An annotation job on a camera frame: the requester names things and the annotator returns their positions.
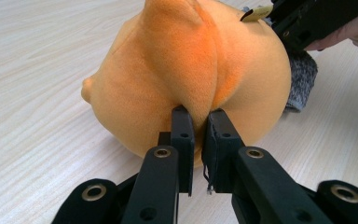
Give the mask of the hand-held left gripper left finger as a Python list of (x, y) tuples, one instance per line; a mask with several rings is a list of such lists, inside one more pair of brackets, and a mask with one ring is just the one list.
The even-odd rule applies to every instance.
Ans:
[(192, 118), (177, 106), (171, 129), (145, 155), (121, 224), (177, 224), (179, 195), (192, 193), (194, 148)]

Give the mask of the orange plush toy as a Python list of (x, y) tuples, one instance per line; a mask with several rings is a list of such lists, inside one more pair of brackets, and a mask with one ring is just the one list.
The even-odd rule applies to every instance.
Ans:
[(286, 50), (261, 20), (217, 0), (145, 0), (126, 21), (81, 95), (101, 124), (143, 157), (182, 105), (195, 131), (200, 166), (206, 119), (223, 109), (245, 144), (280, 118), (291, 89)]

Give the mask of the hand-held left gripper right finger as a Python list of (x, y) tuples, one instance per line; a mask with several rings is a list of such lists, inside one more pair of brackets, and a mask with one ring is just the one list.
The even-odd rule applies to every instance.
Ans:
[(232, 195), (241, 224), (332, 224), (265, 149), (244, 144), (222, 109), (208, 115), (202, 162), (208, 190)]

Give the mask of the grey knitted hat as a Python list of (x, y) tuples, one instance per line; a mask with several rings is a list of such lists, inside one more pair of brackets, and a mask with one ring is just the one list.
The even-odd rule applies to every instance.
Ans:
[[(272, 11), (272, 6), (244, 7), (241, 11), (243, 12), (240, 18), (242, 22), (262, 20), (268, 26), (272, 26), (272, 20), (268, 16)], [(306, 51), (296, 51), (288, 45), (284, 45), (284, 47), (291, 66), (291, 90), (284, 111), (299, 113), (307, 104), (318, 74), (318, 67)]]

